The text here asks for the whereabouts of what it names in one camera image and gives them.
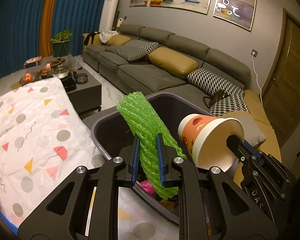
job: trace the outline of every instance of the white power cord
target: white power cord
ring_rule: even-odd
[[[262,93],[262,90],[261,90],[261,87],[259,86],[259,83],[258,83],[258,74],[254,68],[254,62],[253,62],[253,56],[254,56],[255,52],[252,52],[252,66],[253,66],[253,71],[255,72],[256,76],[257,76],[257,85],[260,89],[260,100],[261,100],[261,105],[263,106],[263,103],[262,103],[262,98],[261,98],[261,93]]]

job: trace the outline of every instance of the plant pot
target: plant pot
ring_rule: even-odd
[[[52,46],[53,57],[64,57],[70,53],[70,40],[54,42]]]

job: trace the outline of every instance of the potted plant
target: potted plant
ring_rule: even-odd
[[[50,39],[53,42],[52,55],[54,57],[64,57],[70,52],[70,37],[72,32],[69,29],[59,32]]]

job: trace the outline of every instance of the curtain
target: curtain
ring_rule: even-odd
[[[0,1],[0,78],[23,68],[39,55],[44,0]]]
[[[98,30],[103,3],[104,0],[55,0],[51,34],[70,29],[73,56],[81,54],[82,34]]]
[[[42,17],[41,17],[41,28],[40,28],[40,55],[48,57],[51,55],[51,27],[52,27],[52,16],[55,0],[45,0]]]

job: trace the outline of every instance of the white standing air conditioner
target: white standing air conditioner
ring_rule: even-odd
[[[102,8],[99,32],[112,31],[115,11],[117,10],[119,0],[105,0]]]

